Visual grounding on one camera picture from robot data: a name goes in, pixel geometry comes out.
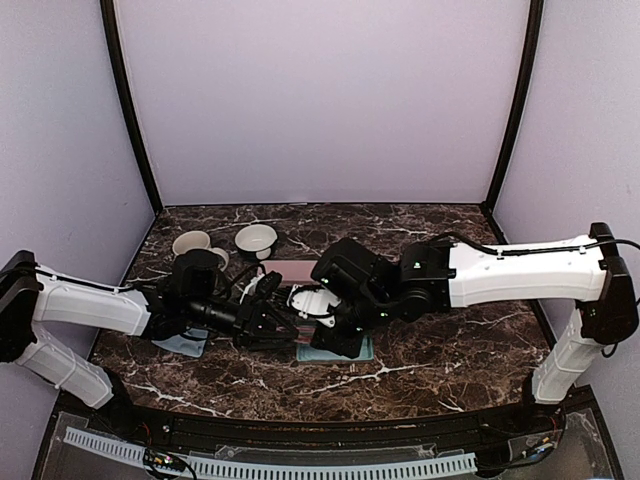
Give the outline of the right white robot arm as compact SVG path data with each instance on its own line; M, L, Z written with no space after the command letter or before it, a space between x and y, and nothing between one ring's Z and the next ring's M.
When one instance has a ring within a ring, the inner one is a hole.
M606 346L639 327L631 274L608 225L558 242L485 246L455 232L410 244L393 263L353 239L332 244L311 278L335 295L334 322L318 325L316 349L355 358L365 333L429 313L512 300L569 299L575 307L551 353L530 375L510 413L521 434L534 432Z

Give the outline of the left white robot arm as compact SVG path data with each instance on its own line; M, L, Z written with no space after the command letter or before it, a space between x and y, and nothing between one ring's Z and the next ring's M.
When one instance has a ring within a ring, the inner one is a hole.
M269 303L281 275L263 273L251 293L233 302L220 261L195 249L177 256L161 280L116 287L50 271L21 250L1 271L1 360L31 370L92 409L102 408L103 421L117 434L134 435L141 415L124 400L128 394L116 375L78 356L44 325L63 322L148 340L167 340L195 326L228 335L249 350L291 346L296 327Z

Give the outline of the clear pink sunglasses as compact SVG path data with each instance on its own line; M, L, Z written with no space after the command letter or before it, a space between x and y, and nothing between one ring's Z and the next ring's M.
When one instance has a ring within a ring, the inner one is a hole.
M298 331L298 336L296 337L295 342L298 344L310 345L315 334L316 326L299 325L296 329Z

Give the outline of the grey case teal lining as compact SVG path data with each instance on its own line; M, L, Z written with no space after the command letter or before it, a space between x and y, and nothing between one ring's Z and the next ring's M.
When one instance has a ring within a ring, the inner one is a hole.
M341 331L346 333L347 331L359 330L367 332L363 330L361 327L338 327ZM369 339L363 344L361 354L359 357L355 359L349 359L346 357L335 355L328 351L317 350L312 348L310 345L298 344L296 343L296 359L301 363L326 363L326 364L339 364L339 363L358 363L358 362L369 362L372 361L374 357L374 347L371 335Z

